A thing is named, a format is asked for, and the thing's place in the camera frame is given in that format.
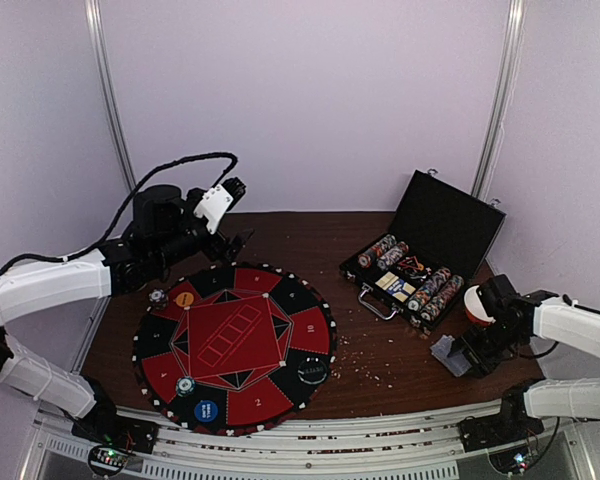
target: silver handle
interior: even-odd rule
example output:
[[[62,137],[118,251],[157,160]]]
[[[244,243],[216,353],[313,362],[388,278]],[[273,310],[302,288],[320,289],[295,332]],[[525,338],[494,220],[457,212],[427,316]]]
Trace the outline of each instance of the silver handle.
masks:
[[[375,315],[377,315],[378,317],[380,317],[381,319],[383,319],[386,322],[388,322],[389,320],[391,320],[393,317],[395,317],[398,314],[398,309],[396,307],[392,307],[391,314],[389,316],[387,316],[384,313],[382,313],[380,310],[378,310],[376,307],[371,305],[370,303],[365,302],[364,296],[367,293],[369,293],[370,291],[371,291],[371,287],[369,287],[367,285],[362,286],[362,290],[360,290],[360,294],[358,295],[358,303],[360,305],[362,305],[364,308],[371,311],[372,313],[374,313]]]

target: red and black mat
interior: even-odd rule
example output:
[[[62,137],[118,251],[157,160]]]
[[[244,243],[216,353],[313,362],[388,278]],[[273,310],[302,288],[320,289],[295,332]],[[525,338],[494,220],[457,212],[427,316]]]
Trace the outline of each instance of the red and black mat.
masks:
[[[269,429],[307,407],[330,374],[336,324],[306,281],[269,265],[182,278],[134,337],[142,393],[200,433]]]

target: dark brown table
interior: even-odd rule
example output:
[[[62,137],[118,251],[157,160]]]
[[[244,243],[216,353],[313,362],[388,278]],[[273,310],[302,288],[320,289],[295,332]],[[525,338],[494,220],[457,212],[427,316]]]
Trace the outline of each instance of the dark brown table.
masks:
[[[239,259],[269,263],[308,280],[331,305],[338,323],[339,345],[333,376],[298,418],[325,419],[419,412],[485,402],[530,378],[542,378],[535,360],[503,362],[484,379],[454,378],[429,347],[442,334],[460,335],[470,325],[458,302],[429,338],[401,318],[378,320],[361,308],[358,288],[344,280],[338,265],[383,233],[391,213],[264,213],[229,215],[227,234],[255,228]],[[202,255],[173,269],[177,278],[206,268]],[[476,282],[491,276],[480,269]],[[131,363],[132,339],[148,302],[142,292],[114,298],[87,356],[83,373],[98,379],[117,405],[152,410],[140,394]]]

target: open case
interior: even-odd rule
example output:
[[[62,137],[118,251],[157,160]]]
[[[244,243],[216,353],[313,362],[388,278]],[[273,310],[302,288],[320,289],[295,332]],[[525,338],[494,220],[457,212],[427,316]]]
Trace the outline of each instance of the open case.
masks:
[[[387,232],[349,257],[340,270],[360,287],[358,301],[365,308],[384,320],[400,315],[428,335],[462,298],[504,217],[493,206],[416,170]],[[380,255],[367,257],[370,264],[361,266],[361,255],[387,236],[384,248],[376,250]],[[378,266],[381,254],[400,242],[408,246],[408,252],[398,249],[395,255],[394,250],[394,258],[386,262],[393,263],[382,270]],[[391,311],[383,314],[365,300],[366,295]]]

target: robotic arm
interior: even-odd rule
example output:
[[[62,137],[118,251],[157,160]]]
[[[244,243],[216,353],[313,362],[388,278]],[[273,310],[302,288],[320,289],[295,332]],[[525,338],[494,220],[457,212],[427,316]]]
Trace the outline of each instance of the robotic arm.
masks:
[[[149,187],[133,197],[133,221],[120,238],[102,242],[80,258],[34,261],[0,274],[0,383],[58,406],[91,437],[115,439],[120,417],[99,383],[30,352],[5,326],[57,305],[137,291],[200,251],[210,261],[232,262],[248,237],[230,241],[218,225],[245,191],[238,178],[206,192],[194,188],[186,199],[172,185]]]
[[[450,344],[446,356],[436,355],[456,376],[492,373],[505,360],[504,352],[527,345],[534,335],[600,358],[600,311],[544,290],[522,296],[505,275],[488,280],[477,293],[496,321],[470,327]],[[600,420],[600,378],[516,386],[505,392],[498,415],[465,420],[460,429],[471,450],[494,445],[494,439],[521,440],[526,429],[539,433],[543,427],[537,419],[555,416]]]

